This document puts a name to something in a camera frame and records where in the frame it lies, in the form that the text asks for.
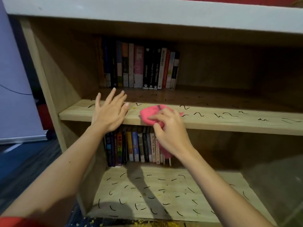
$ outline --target hand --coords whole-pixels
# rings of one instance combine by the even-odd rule
[[[127,95],[121,91],[113,99],[115,92],[116,89],[113,88],[102,106],[100,106],[101,94],[98,93],[96,97],[92,126],[97,126],[104,133],[116,130],[122,124],[128,110],[129,103],[124,103]]]
[[[150,116],[149,119],[164,123],[163,130],[158,123],[155,123],[154,132],[161,145],[171,154],[178,158],[183,152],[193,149],[179,112],[165,108],[158,114]]]

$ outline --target red sleeve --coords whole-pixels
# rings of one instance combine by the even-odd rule
[[[0,218],[1,227],[47,227],[35,220],[25,219],[22,217],[2,217]]]

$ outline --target pink rag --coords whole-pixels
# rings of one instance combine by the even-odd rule
[[[150,117],[152,115],[156,115],[160,110],[162,110],[164,108],[168,108],[169,110],[172,110],[171,108],[169,108],[163,104],[144,108],[143,110],[140,111],[142,121],[150,126],[153,126],[155,123],[158,123],[161,126],[161,128],[163,129],[164,128],[163,122],[158,121],[158,120],[150,120],[150,119],[148,119],[148,117]],[[172,154],[169,153],[164,147],[162,147],[160,143],[159,143],[159,148],[160,148],[162,154],[164,154],[166,159],[172,157]]]

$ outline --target shelf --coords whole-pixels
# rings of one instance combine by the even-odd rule
[[[298,20],[303,19],[303,9],[290,7],[188,0],[3,0],[3,2],[7,13],[12,15],[303,34],[301,21]]]
[[[218,173],[276,225],[241,173]],[[88,214],[91,217],[118,216],[116,218],[122,219],[219,222],[212,212],[186,169],[128,163],[121,168],[108,168],[104,173],[93,201],[93,208]]]
[[[110,89],[100,89],[102,99],[106,98],[109,91]],[[293,111],[287,107],[249,95],[131,88],[125,91],[130,107],[123,124],[144,125],[139,117],[143,108],[166,104],[170,108],[184,112],[182,120],[188,129],[303,136],[303,114],[292,113]],[[62,111],[59,118],[90,122],[94,111],[92,99],[95,99],[96,95],[97,93],[93,93]]]

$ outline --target left hand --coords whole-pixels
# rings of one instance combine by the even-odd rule
[[[113,88],[102,106],[100,106],[101,94],[98,93],[96,97],[91,126],[97,126],[105,133],[116,130],[122,124],[129,107],[129,103],[124,103],[127,97],[124,91],[113,99],[115,92],[116,89]]]

